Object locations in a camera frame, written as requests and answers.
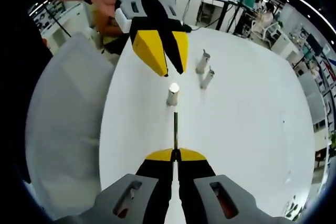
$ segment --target black table leg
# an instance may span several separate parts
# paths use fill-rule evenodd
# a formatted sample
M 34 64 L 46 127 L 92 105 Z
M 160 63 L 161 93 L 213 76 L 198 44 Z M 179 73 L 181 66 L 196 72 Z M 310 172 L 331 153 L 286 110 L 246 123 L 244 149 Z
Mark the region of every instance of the black table leg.
M 224 20 L 224 17 L 225 17 L 225 14 L 227 12 L 228 7 L 229 7 L 229 2 L 224 2 L 224 6 L 223 6 L 221 15 L 219 17 L 219 20 L 218 20 L 218 23 L 217 23 L 217 26 L 216 26 L 217 31 L 219 31 L 219 29 L 222 26 L 222 23 L 223 23 L 223 20 Z

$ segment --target gray gripper housing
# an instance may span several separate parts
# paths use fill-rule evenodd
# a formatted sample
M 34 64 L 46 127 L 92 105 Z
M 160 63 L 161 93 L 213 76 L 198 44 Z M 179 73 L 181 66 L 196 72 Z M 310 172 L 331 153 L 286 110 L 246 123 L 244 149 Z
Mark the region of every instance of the gray gripper housing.
M 283 217 L 272 217 L 257 208 L 252 194 L 244 190 L 225 175 L 194 180 L 201 196 L 208 224 L 286 224 L 292 221 Z M 228 219 L 220 206 L 214 187 L 221 187 L 228 194 L 237 210 L 237 215 Z
M 159 0 L 163 8 L 165 9 L 169 19 L 176 19 L 176 7 L 175 0 Z M 147 17 L 144 11 L 141 0 L 120 0 L 120 8 L 125 14 L 127 19 L 133 19 L 134 17 Z
M 120 180 L 102 191 L 95 205 L 78 216 L 67 216 L 55 221 L 56 224 L 141 224 L 148 201 L 158 179 L 126 174 Z M 125 218 L 114 214 L 130 188 L 137 189 Z

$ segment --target round white table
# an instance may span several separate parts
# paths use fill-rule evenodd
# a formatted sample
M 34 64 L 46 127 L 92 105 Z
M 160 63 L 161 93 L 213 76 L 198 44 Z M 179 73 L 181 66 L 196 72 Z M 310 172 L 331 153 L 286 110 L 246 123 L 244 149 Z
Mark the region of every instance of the round white table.
M 290 64 L 223 32 L 200 29 L 188 37 L 186 73 L 179 75 L 167 60 L 167 78 L 145 65 L 130 41 L 126 44 L 101 124 L 102 190 L 127 173 L 135 174 L 148 154 L 173 147 L 176 110 L 179 147 L 205 155 L 217 175 L 250 192 L 261 210 L 283 216 L 294 195 L 303 206 L 313 175 L 314 135 L 306 97 Z M 206 90 L 200 89 L 195 72 L 203 49 L 215 71 Z M 167 107 L 173 81 L 180 86 L 178 105 Z M 174 179 L 165 223 L 184 223 Z

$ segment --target small metal part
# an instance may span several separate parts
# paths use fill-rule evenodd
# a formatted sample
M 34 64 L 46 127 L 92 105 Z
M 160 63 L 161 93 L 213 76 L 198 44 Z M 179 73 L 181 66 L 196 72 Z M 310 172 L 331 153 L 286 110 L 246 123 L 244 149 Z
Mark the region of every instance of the small metal part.
M 214 75 L 215 75 L 215 71 L 210 68 L 209 72 L 207 73 L 206 77 L 201 83 L 201 89 L 206 89 L 208 87 Z
M 177 112 L 174 112 L 174 150 L 178 149 Z
M 176 106 L 177 105 L 177 96 L 180 90 L 179 85 L 176 82 L 173 82 L 168 91 L 167 105 L 168 106 Z
M 204 74 L 205 67 L 210 60 L 210 55 L 203 49 L 203 55 L 196 67 L 196 73 Z

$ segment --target white chair backrest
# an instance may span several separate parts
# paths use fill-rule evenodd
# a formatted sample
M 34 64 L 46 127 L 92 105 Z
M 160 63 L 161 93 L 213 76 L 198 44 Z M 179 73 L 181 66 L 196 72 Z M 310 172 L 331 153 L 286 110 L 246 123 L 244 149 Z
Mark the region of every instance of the white chair backrest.
M 271 24 L 270 26 L 268 26 L 266 28 L 266 30 L 271 34 L 271 35 L 274 35 L 277 30 L 279 28 L 279 25 L 278 25 L 278 22 L 274 22 L 273 24 Z
M 27 165 L 53 219 L 87 210 L 100 192 L 100 123 L 113 72 L 90 41 L 75 34 L 35 87 L 26 122 Z

